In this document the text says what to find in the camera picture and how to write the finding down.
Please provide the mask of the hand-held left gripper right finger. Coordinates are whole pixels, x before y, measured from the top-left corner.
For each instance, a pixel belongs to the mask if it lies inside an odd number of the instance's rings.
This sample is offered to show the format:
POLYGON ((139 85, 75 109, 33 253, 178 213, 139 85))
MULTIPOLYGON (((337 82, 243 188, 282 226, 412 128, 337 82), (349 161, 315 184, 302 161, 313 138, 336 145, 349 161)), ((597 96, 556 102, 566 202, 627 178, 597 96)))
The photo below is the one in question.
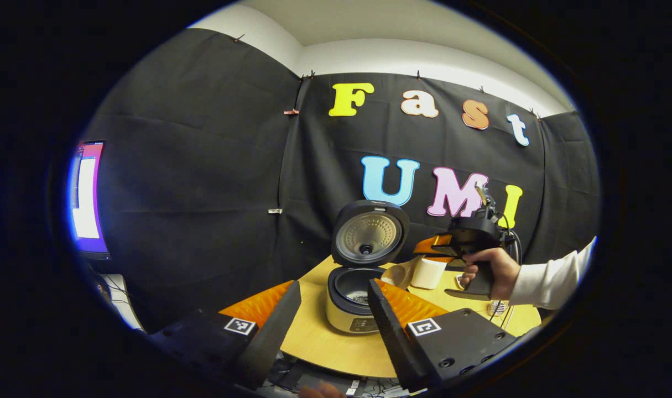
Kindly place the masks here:
POLYGON ((447 312, 378 278, 368 283, 368 304, 399 385, 409 392, 451 389, 517 340, 471 309, 447 312))

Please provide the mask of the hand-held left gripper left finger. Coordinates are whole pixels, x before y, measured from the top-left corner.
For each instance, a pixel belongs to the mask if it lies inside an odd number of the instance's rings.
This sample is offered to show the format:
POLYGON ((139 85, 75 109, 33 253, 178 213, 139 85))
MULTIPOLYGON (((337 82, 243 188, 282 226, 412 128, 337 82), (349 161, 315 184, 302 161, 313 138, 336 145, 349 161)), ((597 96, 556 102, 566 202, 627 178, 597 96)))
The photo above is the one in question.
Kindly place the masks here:
POLYGON ((198 309, 151 342, 207 378, 250 390, 262 387, 302 302, 300 283, 287 281, 215 311, 198 309))

